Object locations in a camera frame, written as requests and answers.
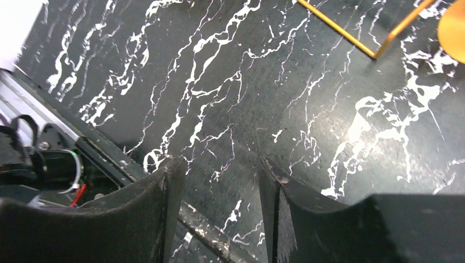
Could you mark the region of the yellow wine glass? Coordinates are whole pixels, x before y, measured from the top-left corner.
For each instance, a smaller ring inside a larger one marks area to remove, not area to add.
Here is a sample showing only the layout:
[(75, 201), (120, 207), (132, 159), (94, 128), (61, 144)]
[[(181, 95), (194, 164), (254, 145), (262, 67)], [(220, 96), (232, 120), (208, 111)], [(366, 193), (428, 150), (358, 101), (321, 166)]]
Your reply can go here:
[(464, 0), (453, 2), (439, 20), (438, 40), (447, 55), (464, 64)]

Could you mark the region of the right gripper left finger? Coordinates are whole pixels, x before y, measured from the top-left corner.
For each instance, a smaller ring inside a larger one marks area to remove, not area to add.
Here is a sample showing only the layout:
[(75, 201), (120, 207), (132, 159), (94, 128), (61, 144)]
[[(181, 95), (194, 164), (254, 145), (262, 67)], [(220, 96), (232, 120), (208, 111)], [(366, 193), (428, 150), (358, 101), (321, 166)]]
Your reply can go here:
[(1, 262), (168, 262), (184, 187), (178, 156), (77, 208), (1, 199)]

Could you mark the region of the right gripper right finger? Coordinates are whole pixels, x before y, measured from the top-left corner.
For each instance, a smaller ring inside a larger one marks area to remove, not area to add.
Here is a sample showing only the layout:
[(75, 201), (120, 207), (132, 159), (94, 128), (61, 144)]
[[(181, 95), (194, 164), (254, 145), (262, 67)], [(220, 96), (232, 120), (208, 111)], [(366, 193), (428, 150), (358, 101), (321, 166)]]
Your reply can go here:
[(269, 262), (464, 262), (464, 196), (328, 198), (260, 159)]

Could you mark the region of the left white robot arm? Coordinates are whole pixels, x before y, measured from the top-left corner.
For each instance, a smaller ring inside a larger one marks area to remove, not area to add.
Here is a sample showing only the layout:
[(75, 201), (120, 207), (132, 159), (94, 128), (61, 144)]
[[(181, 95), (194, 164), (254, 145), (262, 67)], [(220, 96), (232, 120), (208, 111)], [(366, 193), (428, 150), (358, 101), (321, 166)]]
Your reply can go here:
[(53, 124), (1, 116), (1, 198), (30, 207), (77, 208), (120, 186)]

